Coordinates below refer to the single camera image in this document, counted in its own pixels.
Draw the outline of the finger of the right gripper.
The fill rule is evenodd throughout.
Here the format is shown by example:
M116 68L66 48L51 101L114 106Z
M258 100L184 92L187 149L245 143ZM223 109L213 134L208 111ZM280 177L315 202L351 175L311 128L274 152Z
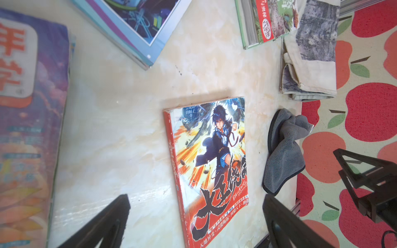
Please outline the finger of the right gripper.
M384 222L396 231L397 164L340 148L333 151L333 154L342 168L339 175L358 211L374 223ZM373 167L355 174L345 157Z

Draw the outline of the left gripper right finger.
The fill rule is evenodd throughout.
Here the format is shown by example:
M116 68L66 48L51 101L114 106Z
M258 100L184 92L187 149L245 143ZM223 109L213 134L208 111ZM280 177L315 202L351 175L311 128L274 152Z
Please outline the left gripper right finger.
M270 194L265 196L263 213L274 248L332 247Z

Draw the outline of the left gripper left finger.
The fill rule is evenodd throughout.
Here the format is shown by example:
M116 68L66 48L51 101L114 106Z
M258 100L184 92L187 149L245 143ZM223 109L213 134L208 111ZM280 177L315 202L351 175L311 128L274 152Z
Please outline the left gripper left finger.
M60 245L61 248L119 248L130 210L127 194L118 196L79 231Z

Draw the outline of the grey microfibre cloth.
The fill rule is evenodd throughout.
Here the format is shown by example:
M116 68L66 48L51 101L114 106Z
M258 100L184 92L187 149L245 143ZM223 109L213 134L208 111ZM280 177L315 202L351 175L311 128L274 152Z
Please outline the grey microfibre cloth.
M303 171L306 163L297 141L307 137L313 127L303 115L277 110L269 128L269 156L262 182L268 194L276 196L289 179Z

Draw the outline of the red manga book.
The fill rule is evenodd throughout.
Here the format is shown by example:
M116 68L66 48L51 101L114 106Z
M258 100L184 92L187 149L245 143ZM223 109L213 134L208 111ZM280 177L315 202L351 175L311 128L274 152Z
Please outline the red manga book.
M245 98L163 111L185 247L205 248L249 204Z

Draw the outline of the blue sunflower magazine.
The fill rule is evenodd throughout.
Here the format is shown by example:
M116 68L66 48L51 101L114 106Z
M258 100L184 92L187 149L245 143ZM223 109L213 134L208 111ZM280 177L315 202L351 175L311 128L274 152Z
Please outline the blue sunflower magazine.
M1 9L1 247L45 248L75 38Z

